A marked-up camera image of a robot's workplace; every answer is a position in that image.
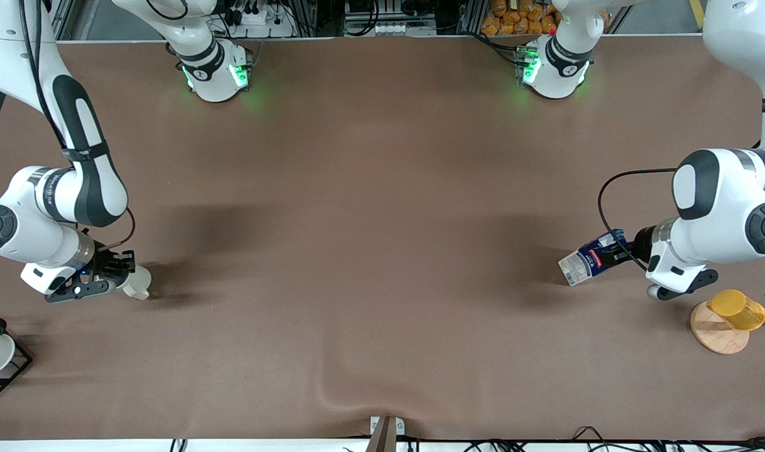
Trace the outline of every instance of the brown table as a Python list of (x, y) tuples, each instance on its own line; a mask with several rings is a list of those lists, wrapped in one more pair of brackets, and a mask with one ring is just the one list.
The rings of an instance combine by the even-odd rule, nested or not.
[[(0, 258), (0, 315), (35, 355), (0, 438), (334, 437), (377, 414), (424, 438), (765, 434), (765, 329), (720, 357), (686, 328), (718, 289), (762, 300), (765, 260), (670, 303), (631, 264), (575, 288), (556, 266), (603, 231), (606, 178), (757, 140), (759, 91), (700, 38), (606, 38), (559, 101), (463, 38), (268, 43), (220, 105), (161, 44), (61, 52), (160, 298), (49, 306)], [(7, 100), (0, 194), (35, 164), (65, 162)], [(630, 234), (672, 217), (670, 177), (621, 180), (605, 208)]]

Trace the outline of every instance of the metal frame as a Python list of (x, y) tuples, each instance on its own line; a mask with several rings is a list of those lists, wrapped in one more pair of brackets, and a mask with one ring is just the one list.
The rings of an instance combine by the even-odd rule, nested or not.
[[(30, 366), (31, 363), (33, 363), (33, 358), (24, 350), (23, 347), (20, 346), (20, 344), (17, 342), (17, 340), (14, 340), (14, 347), (16, 351), (14, 352), (14, 357), (9, 361), (7, 366), (12, 365), (17, 367), (17, 370), (14, 371), (13, 375), (8, 378), (0, 378), (0, 393), (3, 392), (3, 389), (8, 388), (9, 384), (14, 381), (15, 378), (18, 377), (21, 373), (24, 372), (24, 370), (28, 369), (28, 366)], [(23, 363), (17, 364), (14, 361), (15, 360), (21, 360), (24, 358)]]

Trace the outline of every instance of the robotic arm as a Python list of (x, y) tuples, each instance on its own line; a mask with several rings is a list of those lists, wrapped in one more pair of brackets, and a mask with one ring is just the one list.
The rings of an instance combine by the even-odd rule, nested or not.
[(583, 83), (589, 57), (603, 35), (602, 9), (621, 8), (641, 0), (553, 0), (563, 22), (552, 37), (543, 35), (531, 43), (537, 49), (531, 68), (521, 75), (525, 85), (551, 99), (567, 97)]
[(761, 89), (761, 145), (701, 149), (681, 162), (673, 175), (679, 217), (643, 229), (629, 244), (648, 263), (648, 294), (656, 299), (711, 283), (716, 274), (707, 264), (765, 257), (765, 0), (710, 0), (703, 39), (717, 60)]
[(0, 256), (25, 263), (23, 280), (52, 303), (115, 289), (147, 298), (150, 274), (135, 266), (133, 254), (114, 254), (72, 227), (108, 226), (129, 200), (89, 96), (58, 54), (41, 0), (0, 0), (0, 91), (43, 112), (72, 163), (14, 175), (0, 198)]
[(251, 54), (216, 40), (207, 25), (216, 0), (113, 0), (164, 36), (182, 61), (187, 84), (207, 102), (229, 100), (248, 89)]

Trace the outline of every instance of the yellow stripe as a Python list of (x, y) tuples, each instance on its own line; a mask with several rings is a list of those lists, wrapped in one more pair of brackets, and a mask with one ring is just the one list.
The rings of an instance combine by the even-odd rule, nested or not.
[(695, 22), (698, 23), (698, 29), (703, 29), (703, 6), (701, 6), (701, 0), (690, 0), (690, 7), (692, 8), (692, 14), (695, 15)]

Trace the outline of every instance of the table surface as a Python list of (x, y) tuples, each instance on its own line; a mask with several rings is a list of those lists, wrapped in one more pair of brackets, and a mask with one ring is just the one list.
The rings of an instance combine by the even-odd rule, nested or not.
[[(611, 175), (756, 142), (758, 89), (700, 38), (606, 38), (556, 101), (469, 38), (267, 43), (251, 91), (218, 105), (161, 44), (60, 49), (156, 299), (50, 306), (0, 258), (0, 316), (35, 357), (0, 438), (342, 437), (379, 414), (423, 438), (765, 434), (765, 328), (721, 357), (686, 326), (719, 289), (762, 300), (765, 260), (669, 303), (631, 264), (575, 288), (556, 264), (603, 231)], [(66, 162), (7, 100), (0, 194), (37, 164)], [(629, 234), (673, 217), (670, 176), (604, 206)]]

